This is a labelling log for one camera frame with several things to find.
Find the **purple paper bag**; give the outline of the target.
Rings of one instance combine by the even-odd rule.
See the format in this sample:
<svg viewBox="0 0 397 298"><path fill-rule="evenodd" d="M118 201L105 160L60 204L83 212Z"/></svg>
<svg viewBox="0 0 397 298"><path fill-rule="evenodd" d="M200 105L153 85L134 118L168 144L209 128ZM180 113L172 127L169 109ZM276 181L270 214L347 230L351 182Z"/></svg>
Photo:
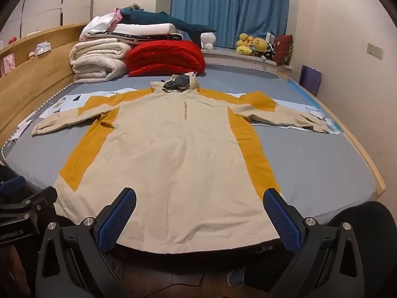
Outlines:
<svg viewBox="0 0 397 298"><path fill-rule="evenodd" d="M310 94L316 96L321 84L322 73L312 67L302 65L299 84Z"/></svg>

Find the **printed light blue bed runner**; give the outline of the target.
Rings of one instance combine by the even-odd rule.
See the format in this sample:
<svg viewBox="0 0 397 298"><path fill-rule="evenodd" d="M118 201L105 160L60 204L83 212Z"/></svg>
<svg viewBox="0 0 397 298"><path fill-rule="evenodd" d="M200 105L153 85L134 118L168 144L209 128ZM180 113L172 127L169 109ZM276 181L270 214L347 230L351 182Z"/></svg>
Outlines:
<svg viewBox="0 0 397 298"><path fill-rule="evenodd" d="M34 122L36 115L41 119L46 119L52 114L65 112L67 110L73 110L80 108L88 102L91 97L100 96L109 98L112 96L123 96L129 92L138 92L137 88L124 88L114 91L104 91L100 90L91 93L78 93L78 94L66 94L62 96L56 102L54 100L49 100L41 108L32 112L23 121L18 124L15 132L10 136L10 138L5 143L17 142L18 139L23 135L24 131ZM326 124L331 135L340 135L342 133L342 128L338 126L334 119L328 118L324 115L320 108L312 105L300 104L295 102L288 102L284 100L272 99L277 105L284 106L285 108L295 110L296 112L305 113L310 117L315 117L318 120Z"/></svg>

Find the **white folded bedding stack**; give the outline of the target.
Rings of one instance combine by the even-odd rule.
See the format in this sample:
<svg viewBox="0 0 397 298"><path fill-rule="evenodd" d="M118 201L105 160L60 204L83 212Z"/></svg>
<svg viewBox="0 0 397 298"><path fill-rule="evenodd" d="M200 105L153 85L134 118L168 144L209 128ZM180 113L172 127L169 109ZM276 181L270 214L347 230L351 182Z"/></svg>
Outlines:
<svg viewBox="0 0 397 298"><path fill-rule="evenodd" d="M115 36L126 39L132 44L139 44L149 40L183 40L175 26L164 24L122 24L120 9L94 17L81 31L80 41L99 39L100 37Z"/></svg>

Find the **cream folded blanket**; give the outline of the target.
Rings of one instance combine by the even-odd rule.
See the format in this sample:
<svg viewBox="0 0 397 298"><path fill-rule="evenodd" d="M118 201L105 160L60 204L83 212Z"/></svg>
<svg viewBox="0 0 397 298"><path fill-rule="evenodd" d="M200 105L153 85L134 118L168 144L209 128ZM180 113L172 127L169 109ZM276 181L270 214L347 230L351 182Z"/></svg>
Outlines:
<svg viewBox="0 0 397 298"><path fill-rule="evenodd" d="M131 47L116 38L101 38L79 42L69 53L73 82L102 83L127 74L125 64Z"/></svg>

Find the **blue curtain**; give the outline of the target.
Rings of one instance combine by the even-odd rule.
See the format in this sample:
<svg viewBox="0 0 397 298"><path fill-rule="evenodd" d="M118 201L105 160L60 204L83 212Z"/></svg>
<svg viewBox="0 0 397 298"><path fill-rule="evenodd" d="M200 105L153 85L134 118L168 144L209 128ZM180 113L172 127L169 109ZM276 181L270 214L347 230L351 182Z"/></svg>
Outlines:
<svg viewBox="0 0 397 298"><path fill-rule="evenodd" d="M216 45L233 48L238 36L278 36L287 28L289 0L172 0L171 15L216 30Z"/></svg>

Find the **white plush toy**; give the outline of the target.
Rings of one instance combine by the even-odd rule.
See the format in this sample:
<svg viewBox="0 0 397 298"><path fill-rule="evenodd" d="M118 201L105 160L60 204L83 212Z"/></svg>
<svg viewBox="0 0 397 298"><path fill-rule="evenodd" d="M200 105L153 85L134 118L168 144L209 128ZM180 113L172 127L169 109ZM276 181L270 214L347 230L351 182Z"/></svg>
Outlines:
<svg viewBox="0 0 397 298"><path fill-rule="evenodd" d="M204 32L200 35L201 48L204 50L213 50L216 36L213 32Z"/></svg>

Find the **teal plush shark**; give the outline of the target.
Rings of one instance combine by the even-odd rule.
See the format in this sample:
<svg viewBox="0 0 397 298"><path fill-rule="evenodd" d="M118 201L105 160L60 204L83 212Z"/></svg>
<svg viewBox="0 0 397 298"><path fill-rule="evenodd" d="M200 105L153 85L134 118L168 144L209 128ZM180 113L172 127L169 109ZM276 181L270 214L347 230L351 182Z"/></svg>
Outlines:
<svg viewBox="0 0 397 298"><path fill-rule="evenodd" d="M190 40L197 46L200 46L200 36L202 33L215 33L216 29L201 24L189 24L181 19L174 18L165 12L150 12L143 9L134 9L132 7L124 7L120 9L122 15L122 24L172 24L176 29L188 34Z"/></svg>

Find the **grey bed mattress sheet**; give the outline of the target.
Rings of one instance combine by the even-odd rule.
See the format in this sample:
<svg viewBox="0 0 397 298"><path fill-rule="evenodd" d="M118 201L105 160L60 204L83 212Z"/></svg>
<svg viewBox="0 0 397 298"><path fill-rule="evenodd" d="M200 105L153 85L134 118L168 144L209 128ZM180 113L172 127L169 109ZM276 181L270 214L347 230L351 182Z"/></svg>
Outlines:
<svg viewBox="0 0 397 298"><path fill-rule="evenodd" d="M270 98L311 104L296 83L264 71L208 65L201 87L243 94L261 91ZM32 184L52 186L89 123L33 137L27 129L3 153L7 165ZM256 125L265 156L285 200L305 217L326 223L336 214L375 198L375 181L358 151L343 135Z"/></svg>

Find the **yellow plush toys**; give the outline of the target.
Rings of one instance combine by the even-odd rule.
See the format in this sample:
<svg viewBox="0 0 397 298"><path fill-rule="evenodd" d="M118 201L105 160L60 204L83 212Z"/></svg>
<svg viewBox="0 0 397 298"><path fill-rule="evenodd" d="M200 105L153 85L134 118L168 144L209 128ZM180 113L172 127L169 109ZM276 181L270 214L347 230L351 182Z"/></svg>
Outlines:
<svg viewBox="0 0 397 298"><path fill-rule="evenodd" d="M271 43L263 38L249 36L246 33L239 35L235 45L238 55L255 56L270 60L272 60L274 55L274 46Z"/></svg>

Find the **beige and mustard jacket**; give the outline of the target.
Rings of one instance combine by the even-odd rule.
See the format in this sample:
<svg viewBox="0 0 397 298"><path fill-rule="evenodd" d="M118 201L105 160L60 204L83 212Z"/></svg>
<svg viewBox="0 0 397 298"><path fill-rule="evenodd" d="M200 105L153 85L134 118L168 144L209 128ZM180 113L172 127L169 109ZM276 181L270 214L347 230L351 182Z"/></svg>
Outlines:
<svg viewBox="0 0 397 298"><path fill-rule="evenodd" d="M158 81L94 96L33 128L39 136L92 122L55 181L57 214L80 223L132 188L137 206L118 240L128 248L181 254L275 239L263 196L279 186L252 122L317 133L326 124L263 92L236 97L183 78L177 90Z"/></svg>

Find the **red folded quilt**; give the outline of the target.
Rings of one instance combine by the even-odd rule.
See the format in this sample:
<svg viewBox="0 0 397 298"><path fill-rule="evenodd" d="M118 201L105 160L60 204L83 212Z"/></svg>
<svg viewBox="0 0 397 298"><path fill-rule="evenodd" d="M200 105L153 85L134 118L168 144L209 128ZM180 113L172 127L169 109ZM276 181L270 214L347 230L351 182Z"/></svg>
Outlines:
<svg viewBox="0 0 397 298"><path fill-rule="evenodd" d="M158 40L134 47L125 60L129 77L204 72L201 49L191 41Z"/></svg>

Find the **tissue pack on headboard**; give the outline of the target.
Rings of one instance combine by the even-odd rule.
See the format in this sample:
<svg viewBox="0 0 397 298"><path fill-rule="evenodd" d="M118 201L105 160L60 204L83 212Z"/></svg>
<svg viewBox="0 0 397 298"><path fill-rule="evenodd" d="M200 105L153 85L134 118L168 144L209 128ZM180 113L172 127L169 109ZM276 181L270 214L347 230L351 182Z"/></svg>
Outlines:
<svg viewBox="0 0 397 298"><path fill-rule="evenodd" d="M50 44L50 42L48 42L48 41L43 41L43 42L40 42L40 43L38 43L38 44L36 45L36 47L35 47L35 49L34 49L34 54L35 54L36 56L38 56L38 55L42 55L42 54L44 54L44 53L46 53L46 52L49 52L49 51L51 51L51 44Z"/></svg>

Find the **wall light switch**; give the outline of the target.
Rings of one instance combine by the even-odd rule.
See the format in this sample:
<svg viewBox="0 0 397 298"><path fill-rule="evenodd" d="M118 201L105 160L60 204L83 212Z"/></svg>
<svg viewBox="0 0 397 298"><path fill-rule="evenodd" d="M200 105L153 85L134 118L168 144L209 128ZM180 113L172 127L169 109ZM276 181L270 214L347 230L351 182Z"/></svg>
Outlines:
<svg viewBox="0 0 397 298"><path fill-rule="evenodd" d="M379 60L382 60L384 57L383 49L370 43L367 44L367 53Z"/></svg>

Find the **wooden headboard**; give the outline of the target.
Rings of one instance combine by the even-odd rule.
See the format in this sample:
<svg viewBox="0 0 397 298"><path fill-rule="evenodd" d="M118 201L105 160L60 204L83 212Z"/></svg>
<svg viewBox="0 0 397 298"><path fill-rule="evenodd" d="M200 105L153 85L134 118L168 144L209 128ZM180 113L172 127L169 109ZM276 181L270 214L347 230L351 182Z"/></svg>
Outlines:
<svg viewBox="0 0 397 298"><path fill-rule="evenodd" d="M84 26L78 23L51 28L1 50L2 59L10 54L15 59L15 68L0 81L1 144L10 138L23 119L72 82L69 53ZM51 51L36 56L34 49L43 41L50 42Z"/></svg>

